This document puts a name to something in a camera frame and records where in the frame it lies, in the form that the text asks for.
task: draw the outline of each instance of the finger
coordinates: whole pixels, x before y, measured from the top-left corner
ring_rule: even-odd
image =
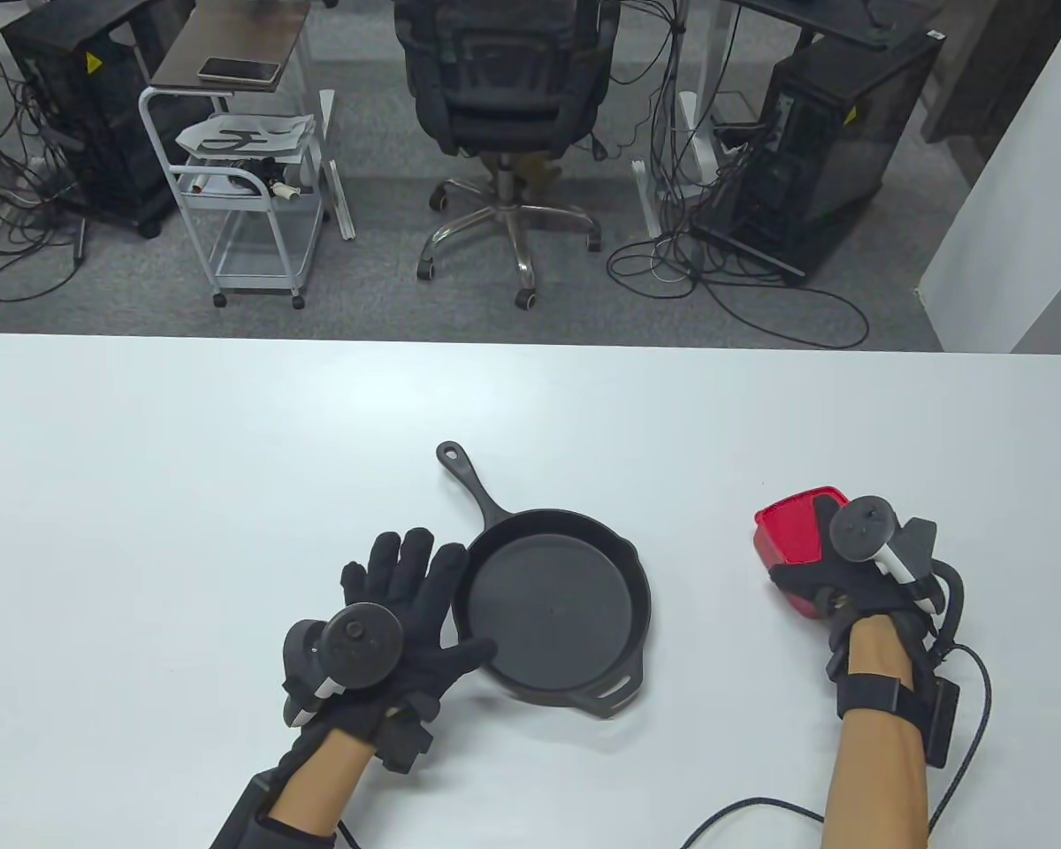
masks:
[[[365,593],[371,602],[385,599],[389,591],[389,578],[397,569],[397,553],[401,551],[401,537],[393,531],[385,531],[373,540],[369,550],[368,578],[365,582]]]
[[[471,638],[440,652],[440,666],[450,678],[459,678],[495,659],[499,647],[493,639]]]
[[[414,527],[400,543],[400,562],[389,578],[389,602],[410,602],[420,589],[429,557],[433,554],[433,535],[425,527]]]
[[[432,558],[429,575],[421,582],[421,589],[417,590],[413,603],[421,631],[440,634],[440,626],[443,625],[446,616],[449,616],[453,595],[456,594],[456,587],[466,570],[467,551],[463,545],[453,542],[440,547]]]
[[[347,562],[342,570],[342,591],[347,605],[365,602],[365,567],[360,562]]]

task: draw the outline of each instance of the chrome chair leg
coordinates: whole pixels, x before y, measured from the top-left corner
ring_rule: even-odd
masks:
[[[486,186],[480,186],[473,180],[462,180],[460,177],[446,177],[440,181],[440,189],[458,189],[473,194],[482,201],[491,201],[491,191]]]
[[[470,230],[471,227],[479,226],[486,221],[491,221],[491,218],[494,218],[494,211],[491,210],[490,206],[486,206],[483,209],[475,210],[474,213],[466,214],[462,219],[450,221],[443,226],[437,227],[421,249],[421,260],[433,259],[433,248],[445,239],[456,236],[456,233],[463,233],[465,230]]]
[[[519,221],[518,210],[503,211],[502,218],[506,224],[506,233],[511,239],[511,247],[515,249],[515,263],[519,266],[522,288],[534,291],[534,260],[530,258],[530,246],[527,244],[523,223]]]
[[[538,206],[535,204],[523,204],[522,211],[535,213],[546,219],[563,221],[568,224],[576,224],[586,231],[591,239],[601,241],[601,224],[582,209],[574,206]]]

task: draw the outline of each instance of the white table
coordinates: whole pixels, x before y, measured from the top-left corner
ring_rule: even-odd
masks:
[[[821,484],[939,522],[994,721],[937,836],[1061,846],[1061,359],[0,336],[0,848],[207,849],[286,751],[279,646],[375,534],[503,506],[590,513],[655,597],[640,700],[601,723],[451,691],[368,849],[668,847],[736,798],[820,808],[825,637],[769,586],[752,514]],[[970,662],[952,768],[979,718]],[[814,846],[782,812],[703,847]]]

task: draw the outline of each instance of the gray carpet floor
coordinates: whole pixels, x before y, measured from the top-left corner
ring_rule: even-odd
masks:
[[[693,23],[703,5],[697,3]],[[14,7],[1,11],[0,20],[10,14]],[[733,323],[703,292],[664,302],[629,294],[608,278],[605,254],[587,254],[582,237],[558,231],[532,235],[541,296],[529,314],[514,307],[518,276],[498,232],[450,240],[437,255],[437,279],[418,283],[417,253],[440,221],[427,205],[433,185],[445,175],[477,175],[480,166],[443,156],[418,128],[385,0],[347,0],[333,12],[317,7],[312,24],[320,82],[342,98],[340,155],[358,239],[344,242],[335,227],[325,229],[307,309],[295,311],[289,298],[266,294],[233,294],[226,309],[212,308],[182,223],[172,215],[150,242],[94,226],[86,265],[73,282],[34,302],[0,305],[0,332],[789,347]],[[698,23],[690,28],[683,80],[695,81],[702,33]],[[796,37],[788,24],[745,13],[724,87],[760,104],[770,67]],[[661,39],[657,21],[624,13],[618,75],[643,70]],[[611,88],[597,125],[608,149],[629,138],[658,82],[653,71],[639,84]],[[0,121],[6,100],[0,83]],[[865,347],[873,350],[938,350],[915,287],[968,187],[946,150],[923,144],[920,121],[918,108],[881,193],[817,279],[819,288],[866,311],[872,331]],[[597,215],[607,254],[645,235],[629,167],[630,155],[641,157],[646,149],[644,126],[639,139],[618,161],[593,161],[580,151],[562,161],[554,200]],[[446,215],[469,209],[466,198],[453,197]],[[203,222],[207,238],[214,238],[216,224]],[[16,295],[45,287],[69,263],[66,248],[34,256],[8,272],[0,291]],[[675,289],[656,280],[648,287]],[[788,334],[843,343],[858,329],[841,305],[801,291],[726,296],[752,320]]]

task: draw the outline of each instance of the skillet handle hole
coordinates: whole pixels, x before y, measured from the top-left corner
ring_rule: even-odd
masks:
[[[603,692],[598,696],[598,698],[608,698],[608,697],[610,697],[615,692],[618,692],[619,690],[621,690],[621,688],[626,687],[626,685],[628,682],[631,682],[631,680],[632,680],[632,676],[630,676],[630,675],[624,676],[623,679],[619,680],[619,682],[612,685],[612,687],[610,687],[607,691]]]

